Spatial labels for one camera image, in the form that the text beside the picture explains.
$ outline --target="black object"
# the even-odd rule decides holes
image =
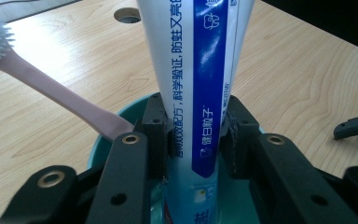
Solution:
[[[358,46],[358,0],[263,0]]]
[[[64,166],[36,173],[14,196],[0,223],[149,223],[150,181],[152,176],[165,178],[166,164],[165,152],[150,154],[169,150],[167,127],[172,126],[156,100],[159,95],[150,98],[135,132],[115,140],[106,165],[79,176]],[[140,133],[145,125],[160,130]],[[289,139],[258,131],[255,118],[235,97],[224,126],[221,151],[228,175],[250,179],[261,223],[358,223],[358,167],[348,169],[343,179],[315,169]],[[153,143],[158,148],[150,150],[161,134],[168,140]],[[163,170],[150,174],[151,160]],[[64,178],[46,175],[51,170],[63,172]],[[44,189],[37,184],[41,179]]]
[[[334,129],[336,140],[358,135],[358,118],[349,119],[347,122],[340,123]]]

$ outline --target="toothbrush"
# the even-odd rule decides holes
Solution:
[[[122,117],[104,110],[44,74],[20,57],[9,45],[11,34],[0,23],[0,70],[39,91],[57,104],[76,114],[95,131],[110,141],[132,132],[133,125]]]

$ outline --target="wooden table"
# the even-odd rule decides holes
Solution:
[[[15,50],[91,102],[117,112],[158,91],[141,22],[120,23],[134,0],[84,0],[12,22]],[[292,139],[318,168],[358,165],[358,137],[333,129],[358,116],[358,48],[256,1],[232,92],[269,133]],[[86,169],[97,133],[40,93],[0,72],[0,215],[34,172]]]

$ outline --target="cable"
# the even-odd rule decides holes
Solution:
[[[24,2],[36,2],[36,1],[40,1],[40,0],[14,0],[14,1],[0,2],[0,6],[9,3],[24,3]]]

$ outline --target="teal cup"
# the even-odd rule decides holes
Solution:
[[[134,124],[144,115],[147,101],[150,95],[146,95],[121,109],[118,114]],[[100,135],[97,137],[89,155],[88,168],[105,163],[109,155],[112,143]],[[243,224],[259,223],[255,206],[249,192],[248,180],[233,180],[227,175],[223,159],[219,156],[219,177],[217,189],[217,223],[218,224]],[[151,222],[162,224],[162,192],[159,181],[153,182],[151,190]]]

